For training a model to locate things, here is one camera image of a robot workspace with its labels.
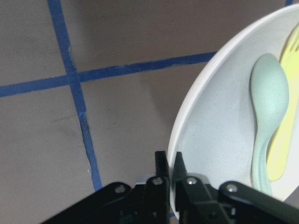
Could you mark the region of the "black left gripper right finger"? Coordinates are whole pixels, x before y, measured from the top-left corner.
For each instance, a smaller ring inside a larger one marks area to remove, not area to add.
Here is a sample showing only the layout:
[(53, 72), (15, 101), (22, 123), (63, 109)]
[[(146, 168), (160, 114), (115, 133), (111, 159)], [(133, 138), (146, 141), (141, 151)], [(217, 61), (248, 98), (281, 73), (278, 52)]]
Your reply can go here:
[(177, 182), (183, 180), (185, 177), (187, 177), (187, 171), (183, 160), (183, 154), (177, 152), (172, 169), (172, 186), (175, 187)]

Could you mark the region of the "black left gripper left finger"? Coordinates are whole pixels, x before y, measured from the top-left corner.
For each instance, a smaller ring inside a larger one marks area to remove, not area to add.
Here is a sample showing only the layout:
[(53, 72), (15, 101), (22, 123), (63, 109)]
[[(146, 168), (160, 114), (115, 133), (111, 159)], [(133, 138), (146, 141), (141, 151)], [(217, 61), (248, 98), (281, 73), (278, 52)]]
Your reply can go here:
[(169, 165), (166, 158), (165, 151), (156, 151), (155, 152), (155, 163), (156, 163), (156, 183), (161, 184), (163, 180), (170, 183), (169, 177)]

